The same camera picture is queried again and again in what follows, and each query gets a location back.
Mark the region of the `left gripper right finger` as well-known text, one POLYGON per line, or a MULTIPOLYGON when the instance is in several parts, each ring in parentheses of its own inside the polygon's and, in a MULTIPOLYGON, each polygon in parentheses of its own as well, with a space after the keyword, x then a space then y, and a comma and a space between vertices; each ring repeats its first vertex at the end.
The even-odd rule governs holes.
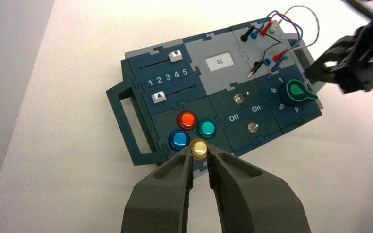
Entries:
POLYGON ((213 145, 208 171, 223 233, 311 231, 302 202, 282 178, 213 145))

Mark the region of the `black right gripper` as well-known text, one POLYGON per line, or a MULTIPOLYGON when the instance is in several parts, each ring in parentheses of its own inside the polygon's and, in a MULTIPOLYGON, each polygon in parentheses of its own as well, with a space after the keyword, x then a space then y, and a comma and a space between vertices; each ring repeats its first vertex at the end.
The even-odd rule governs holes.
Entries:
POLYGON ((305 71, 310 81, 337 84, 343 94, 373 89, 373 25, 331 45, 305 71))

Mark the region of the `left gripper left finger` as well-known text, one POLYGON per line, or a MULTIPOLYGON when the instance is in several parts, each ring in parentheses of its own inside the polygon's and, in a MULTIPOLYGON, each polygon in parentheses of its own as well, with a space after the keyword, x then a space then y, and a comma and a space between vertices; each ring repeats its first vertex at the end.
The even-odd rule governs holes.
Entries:
POLYGON ((181 150, 134 186, 124 209, 121 232, 187 232, 193 180, 191 152, 181 150))

